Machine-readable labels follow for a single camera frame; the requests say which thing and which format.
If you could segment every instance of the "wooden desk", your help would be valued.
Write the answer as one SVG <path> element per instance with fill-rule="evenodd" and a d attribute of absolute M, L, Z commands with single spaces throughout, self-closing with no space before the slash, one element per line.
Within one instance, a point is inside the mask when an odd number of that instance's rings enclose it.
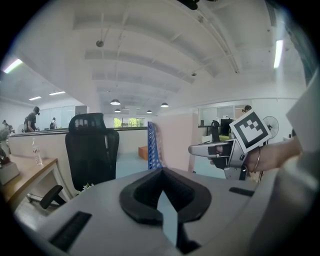
<path fill-rule="evenodd" d="M 10 159 L 18 167 L 19 175 L 5 184 L 1 192 L 13 212 L 24 197 L 51 171 L 57 183 L 66 187 L 58 170 L 56 158 L 44 158 L 42 165 L 37 165 L 33 157 L 10 155 Z M 70 200 L 64 189 L 62 193 L 67 200 Z"/>

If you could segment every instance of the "person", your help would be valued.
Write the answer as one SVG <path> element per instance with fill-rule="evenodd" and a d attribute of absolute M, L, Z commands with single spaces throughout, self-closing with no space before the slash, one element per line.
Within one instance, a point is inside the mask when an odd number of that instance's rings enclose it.
<path fill-rule="evenodd" d="M 3 124 L 6 128 L 8 128 L 8 129 L 9 129 L 9 124 L 7 123 L 7 121 L 6 121 L 6 120 L 3 120 L 2 124 Z"/>
<path fill-rule="evenodd" d="M 56 118 L 52 118 L 52 122 L 50 123 L 50 130 L 57 129 Z"/>
<path fill-rule="evenodd" d="M 242 109 L 242 112 L 243 113 L 247 113 L 248 111 L 250 111 L 252 109 L 252 107 L 250 106 L 250 105 L 246 105 L 245 107 L 244 107 L 244 109 Z"/>
<path fill-rule="evenodd" d="M 2 124 L 6 129 L 9 129 L 10 133 L 13 131 L 12 125 L 8 124 L 6 120 L 3 120 Z"/>
<path fill-rule="evenodd" d="M 24 119 L 24 132 L 33 133 L 37 130 L 36 128 L 36 115 L 40 115 L 39 107 L 35 106 L 33 111 Z"/>

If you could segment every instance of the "ceiling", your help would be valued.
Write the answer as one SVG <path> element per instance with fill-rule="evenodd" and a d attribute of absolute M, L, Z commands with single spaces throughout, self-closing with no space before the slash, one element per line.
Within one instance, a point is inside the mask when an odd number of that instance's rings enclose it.
<path fill-rule="evenodd" d="M 177 0 L 55 1 L 18 39 L 16 54 L 28 56 L 24 61 L 48 81 L 89 107 L 97 104 L 105 114 L 114 114 L 112 99 L 138 115 L 196 106 L 208 96 L 204 86 L 221 92 L 212 94 L 220 101 L 227 94 L 235 99 L 237 83 L 223 90 L 221 80 L 245 77 L 250 83 L 252 74 L 272 79 L 279 38 L 285 45 L 281 72 L 303 76 L 281 17 L 264 0 L 197 4 L 192 11 Z M 103 47 L 97 47 L 98 40 Z M 50 91 L 41 82 L 32 92 L 23 87 L 23 68 L 14 71 L 21 100 L 24 92 L 28 98 Z M 184 97 L 188 93 L 192 100 Z M 168 109 L 160 108 L 163 102 Z"/>
<path fill-rule="evenodd" d="M 12 54 L 7 54 L 1 65 L 1 70 L 5 70 L 16 59 Z M 8 74 L 3 72 L 1 75 L 0 97 L 2 99 L 39 106 L 44 103 L 70 98 L 67 93 L 49 95 L 59 91 L 61 91 L 59 88 L 53 86 L 25 63 L 21 63 Z"/>

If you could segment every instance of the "water bottle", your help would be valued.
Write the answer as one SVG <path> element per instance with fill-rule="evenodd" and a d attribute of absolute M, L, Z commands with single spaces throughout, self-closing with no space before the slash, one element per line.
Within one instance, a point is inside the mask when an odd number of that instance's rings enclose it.
<path fill-rule="evenodd" d="M 36 144 L 36 138 L 32 138 L 32 151 L 34 155 L 34 160 L 38 166 L 42 165 L 42 159 L 40 156 L 39 147 Z"/>

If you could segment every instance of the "greenery outside window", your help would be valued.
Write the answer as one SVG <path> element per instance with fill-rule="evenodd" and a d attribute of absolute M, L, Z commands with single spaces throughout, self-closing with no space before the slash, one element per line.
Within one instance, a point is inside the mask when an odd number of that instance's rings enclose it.
<path fill-rule="evenodd" d="M 113 127 L 144 127 L 145 119 L 144 118 L 118 118 L 113 119 Z"/>

